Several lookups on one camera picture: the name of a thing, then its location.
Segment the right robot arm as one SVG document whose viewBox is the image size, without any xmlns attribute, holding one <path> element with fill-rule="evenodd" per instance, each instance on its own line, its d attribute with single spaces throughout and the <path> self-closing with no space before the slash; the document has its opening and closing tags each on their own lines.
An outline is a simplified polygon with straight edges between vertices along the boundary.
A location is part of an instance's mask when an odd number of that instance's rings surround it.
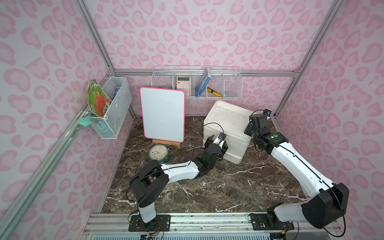
<svg viewBox="0 0 384 240">
<path fill-rule="evenodd" d="M 347 211 L 349 189 L 315 169 L 289 140 L 279 132 L 271 132 L 265 113 L 252 113 L 245 134 L 253 140 L 258 151 L 265 151 L 278 160 L 295 177 L 308 198 L 302 203 L 277 204 L 268 208 L 267 219 L 273 227 L 278 222 L 308 222 L 323 229 Z"/>
</svg>

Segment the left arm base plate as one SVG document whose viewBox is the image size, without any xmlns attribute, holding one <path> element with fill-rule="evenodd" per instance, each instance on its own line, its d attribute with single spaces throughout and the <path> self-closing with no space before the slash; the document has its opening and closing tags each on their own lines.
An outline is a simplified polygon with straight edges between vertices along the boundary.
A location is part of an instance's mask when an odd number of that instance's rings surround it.
<svg viewBox="0 0 384 240">
<path fill-rule="evenodd" d="M 129 232 L 168 232 L 170 224 L 170 215 L 157 215 L 149 223 L 144 223 L 140 215 L 132 215 L 129 220 Z"/>
</svg>

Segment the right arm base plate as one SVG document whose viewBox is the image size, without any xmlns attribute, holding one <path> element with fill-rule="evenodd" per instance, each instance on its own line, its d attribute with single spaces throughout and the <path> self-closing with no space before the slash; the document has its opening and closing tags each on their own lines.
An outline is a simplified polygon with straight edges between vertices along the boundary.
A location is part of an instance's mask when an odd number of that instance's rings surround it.
<svg viewBox="0 0 384 240">
<path fill-rule="evenodd" d="M 248 221 L 252 223 L 254 231 L 290 231 L 294 230 L 295 226 L 291 222 L 281 222 L 277 217 L 271 213 L 248 215 Z"/>
</svg>

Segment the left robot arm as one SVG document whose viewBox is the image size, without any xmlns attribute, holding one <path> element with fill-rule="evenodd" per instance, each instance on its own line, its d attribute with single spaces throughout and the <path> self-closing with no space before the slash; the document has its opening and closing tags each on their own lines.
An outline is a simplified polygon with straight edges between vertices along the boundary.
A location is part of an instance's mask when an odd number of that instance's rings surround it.
<svg viewBox="0 0 384 240">
<path fill-rule="evenodd" d="M 208 137 L 204 152 L 193 160 L 173 165 L 160 164 L 159 161 L 152 160 L 132 177 L 128 190 L 134 194 L 139 216 L 144 224 L 156 219 L 155 200 L 167 185 L 201 178 L 215 167 L 216 162 L 223 159 L 228 150 L 226 137 L 223 132 L 217 137 Z"/>
</svg>

